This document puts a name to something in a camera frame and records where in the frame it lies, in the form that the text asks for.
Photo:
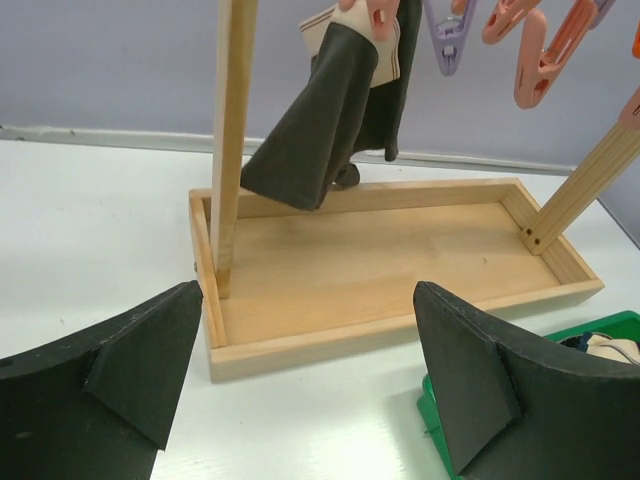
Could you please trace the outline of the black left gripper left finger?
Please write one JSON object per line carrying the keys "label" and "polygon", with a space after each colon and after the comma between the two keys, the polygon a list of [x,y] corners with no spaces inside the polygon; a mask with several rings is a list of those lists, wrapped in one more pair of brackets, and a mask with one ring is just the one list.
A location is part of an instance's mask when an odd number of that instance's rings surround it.
{"label": "black left gripper left finger", "polygon": [[4,479],[148,479],[167,446],[203,294],[179,283],[1,361]]}

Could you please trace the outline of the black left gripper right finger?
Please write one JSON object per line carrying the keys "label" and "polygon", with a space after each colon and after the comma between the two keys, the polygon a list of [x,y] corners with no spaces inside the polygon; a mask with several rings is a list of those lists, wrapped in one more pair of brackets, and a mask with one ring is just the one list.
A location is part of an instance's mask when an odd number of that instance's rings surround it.
{"label": "black left gripper right finger", "polygon": [[635,479],[639,369],[550,341],[433,282],[413,305],[451,464],[466,479]]}

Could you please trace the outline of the dark olive underwear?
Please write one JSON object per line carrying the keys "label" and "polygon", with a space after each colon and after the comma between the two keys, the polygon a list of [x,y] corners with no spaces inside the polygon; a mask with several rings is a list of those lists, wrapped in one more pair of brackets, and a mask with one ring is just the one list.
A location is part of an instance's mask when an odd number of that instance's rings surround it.
{"label": "dark olive underwear", "polygon": [[385,42],[374,40],[363,1],[303,22],[308,82],[242,168],[241,187],[313,211],[332,186],[359,183],[354,154],[381,150],[394,161],[421,17],[420,2],[400,2]]}

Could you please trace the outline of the pink round clip hanger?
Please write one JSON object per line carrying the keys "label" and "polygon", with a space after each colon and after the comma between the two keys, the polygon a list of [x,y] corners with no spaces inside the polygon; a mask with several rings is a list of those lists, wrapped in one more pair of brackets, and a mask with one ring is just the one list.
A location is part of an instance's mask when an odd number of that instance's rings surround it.
{"label": "pink round clip hanger", "polygon": [[[455,1],[452,14],[437,22],[432,5],[420,2],[444,76],[453,75],[475,12],[473,1]],[[607,1],[576,1],[552,42],[545,41],[546,18],[534,1],[499,1],[482,31],[487,45],[501,41],[517,25],[522,36],[514,84],[514,99],[522,109],[536,107],[547,94],[588,30],[609,9]],[[346,79],[355,85],[348,99],[359,99],[367,117],[381,118],[397,130],[406,100],[418,15],[415,4],[403,1],[341,1],[333,10],[328,37],[341,52],[353,55]]]}

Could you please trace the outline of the cream navy-trim underwear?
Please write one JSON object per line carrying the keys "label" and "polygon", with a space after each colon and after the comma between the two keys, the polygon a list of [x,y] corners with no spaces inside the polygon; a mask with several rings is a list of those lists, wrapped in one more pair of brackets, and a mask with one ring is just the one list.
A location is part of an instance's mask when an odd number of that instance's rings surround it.
{"label": "cream navy-trim underwear", "polygon": [[584,332],[566,337],[560,344],[592,356],[639,364],[639,343],[631,339],[616,339],[600,332]]}

